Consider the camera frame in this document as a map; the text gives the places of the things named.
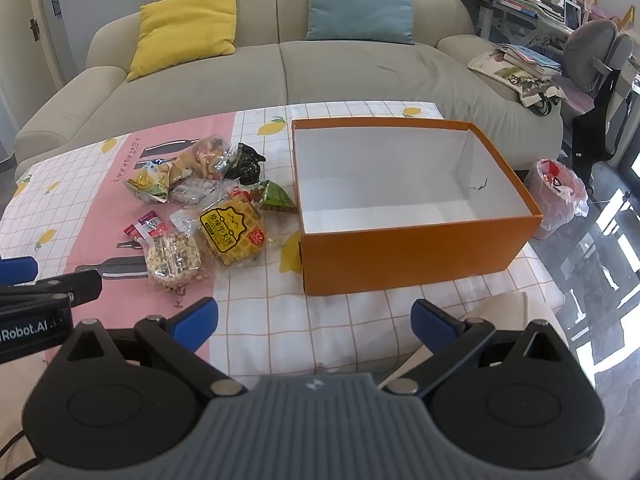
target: gray marble floor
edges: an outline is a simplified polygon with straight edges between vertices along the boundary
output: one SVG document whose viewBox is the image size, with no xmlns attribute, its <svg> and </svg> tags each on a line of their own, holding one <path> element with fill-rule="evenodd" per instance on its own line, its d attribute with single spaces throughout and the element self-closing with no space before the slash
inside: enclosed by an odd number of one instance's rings
<svg viewBox="0 0 640 480">
<path fill-rule="evenodd" d="M 589 215 L 531 245 L 564 293 L 558 319 L 606 407 L 593 464 L 630 480 L 640 472 L 640 202 L 606 164 L 594 176 Z M 0 214 L 14 190 L 14 170 L 0 173 Z"/>
</svg>

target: trash can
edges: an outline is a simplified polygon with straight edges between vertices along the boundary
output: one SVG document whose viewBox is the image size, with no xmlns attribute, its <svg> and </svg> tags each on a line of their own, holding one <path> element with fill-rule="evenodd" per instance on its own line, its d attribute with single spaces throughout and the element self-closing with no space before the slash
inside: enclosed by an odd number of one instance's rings
<svg viewBox="0 0 640 480">
<path fill-rule="evenodd" d="M 543 158 L 529 171 L 524 185 L 545 216 L 533 237 L 549 238 L 575 215 L 587 216 L 587 190 L 578 176 L 556 160 Z"/>
</svg>

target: open cardboard box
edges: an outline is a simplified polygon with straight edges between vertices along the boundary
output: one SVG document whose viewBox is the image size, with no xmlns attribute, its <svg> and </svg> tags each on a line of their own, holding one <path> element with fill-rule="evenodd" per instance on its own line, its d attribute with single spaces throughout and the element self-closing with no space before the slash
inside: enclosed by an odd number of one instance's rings
<svg viewBox="0 0 640 480">
<path fill-rule="evenodd" d="M 473 124 L 292 124 L 305 292 L 347 294 L 505 269 L 542 213 Z"/>
</svg>

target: red snack wrapper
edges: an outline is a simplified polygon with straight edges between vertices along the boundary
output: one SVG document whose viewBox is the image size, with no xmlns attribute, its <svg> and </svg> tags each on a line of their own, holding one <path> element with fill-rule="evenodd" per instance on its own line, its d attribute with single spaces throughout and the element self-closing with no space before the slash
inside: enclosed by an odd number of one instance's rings
<svg viewBox="0 0 640 480">
<path fill-rule="evenodd" d="M 138 243 L 144 241 L 148 245 L 151 245 L 153 238 L 169 234 L 169 229 L 162 223 L 162 220 L 158 218 L 155 211 L 149 211 L 146 215 L 138 218 L 133 224 L 124 229 L 124 232 Z"/>
</svg>

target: sofa backrest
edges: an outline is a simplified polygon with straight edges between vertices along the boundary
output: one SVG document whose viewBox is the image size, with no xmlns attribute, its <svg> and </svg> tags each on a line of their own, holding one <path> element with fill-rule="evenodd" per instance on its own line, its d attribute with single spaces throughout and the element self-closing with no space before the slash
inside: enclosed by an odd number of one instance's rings
<svg viewBox="0 0 640 480">
<path fill-rule="evenodd" d="M 276 0 L 236 0 L 238 21 L 235 46 L 278 43 Z M 140 35 L 140 13 L 107 23 L 89 46 L 86 67 L 119 66 L 129 72 Z"/>
<path fill-rule="evenodd" d="M 235 46 L 304 41 L 309 0 L 236 0 Z M 414 41 L 436 46 L 442 38 L 473 34 L 469 13 L 460 0 L 412 0 Z M 140 13 L 107 23 L 89 47 L 86 67 L 119 66 L 129 72 L 140 34 Z"/>
<path fill-rule="evenodd" d="M 276 0 L 280 43 L 306 37 L 309 0 Z M 473 34 L 474 27 L 460 0 L 411 0 L 414 7 L 414 41 L 436 46 L 442 38 Z"/>
</svg>

